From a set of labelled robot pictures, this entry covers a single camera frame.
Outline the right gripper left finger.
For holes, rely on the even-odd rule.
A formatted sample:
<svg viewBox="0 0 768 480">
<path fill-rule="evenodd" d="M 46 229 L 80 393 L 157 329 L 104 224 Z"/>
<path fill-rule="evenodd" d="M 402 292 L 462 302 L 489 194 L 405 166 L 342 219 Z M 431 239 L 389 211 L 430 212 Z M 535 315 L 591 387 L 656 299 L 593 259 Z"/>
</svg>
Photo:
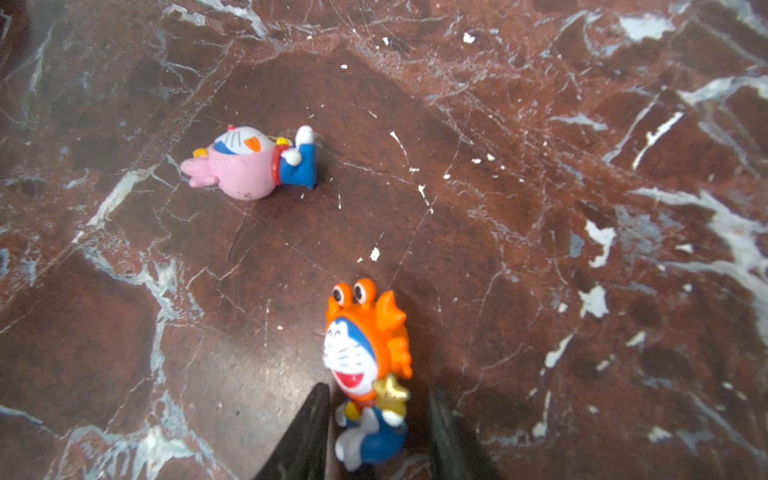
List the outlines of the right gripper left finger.
<svg viewBox="0 0 768 480">
<path fill-rule="evenodd" d="M 317 383 L 254 480 L 323 479 L 329 418 L 329 385 Z"/>
</svg>

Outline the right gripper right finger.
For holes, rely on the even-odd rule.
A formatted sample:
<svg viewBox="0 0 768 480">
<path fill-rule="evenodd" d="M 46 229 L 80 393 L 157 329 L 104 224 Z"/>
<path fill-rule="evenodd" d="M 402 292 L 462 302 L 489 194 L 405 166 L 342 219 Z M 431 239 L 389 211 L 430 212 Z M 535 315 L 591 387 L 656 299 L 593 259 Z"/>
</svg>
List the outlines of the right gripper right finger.
<svg viewBox="0 0 768 480">
<path fill-rule="evenodd" d="M 461 412 L 440 387 L 429 390 L 427 418 L 434 479 L 502 479 Z"/>
</svg>

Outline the orange Doraemon figure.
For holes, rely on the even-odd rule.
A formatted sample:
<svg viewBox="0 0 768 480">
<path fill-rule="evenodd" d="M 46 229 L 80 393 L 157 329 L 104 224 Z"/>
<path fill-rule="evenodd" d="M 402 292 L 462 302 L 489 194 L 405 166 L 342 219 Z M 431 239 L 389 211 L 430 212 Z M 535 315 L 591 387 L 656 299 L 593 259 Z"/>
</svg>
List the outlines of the orange Doraemon figure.
<svg viewBox="0 0 768 480">
<path fill-rule="evenodd" d="M 328 300 L 323 364 L 346 396 L 334 412 L 342 429 L 334 445 L 350 472 L 384 462 L 404 446 L 412 378 L 406 313 L 391 291 L 367 278 L 338 283 Z"/>
</svg>

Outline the pink Doraemon figure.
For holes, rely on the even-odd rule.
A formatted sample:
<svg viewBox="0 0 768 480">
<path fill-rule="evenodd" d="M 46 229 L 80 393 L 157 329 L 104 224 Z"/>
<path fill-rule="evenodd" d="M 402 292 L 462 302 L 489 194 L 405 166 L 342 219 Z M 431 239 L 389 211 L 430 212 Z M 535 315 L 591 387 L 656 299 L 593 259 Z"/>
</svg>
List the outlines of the pink Doraemon figure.
<svg viewBox="0 0 768 480">
<path fill-rule="evenodd" d="M 219 187 L 238 200 L 258 200 L 280 185 L 313 188 L 317 180 L 315 135 L 301 126 L 293 142 L 249 126 L 229 126 L 213 143 L 180 164 L 193 188 Z"/>
</svg>

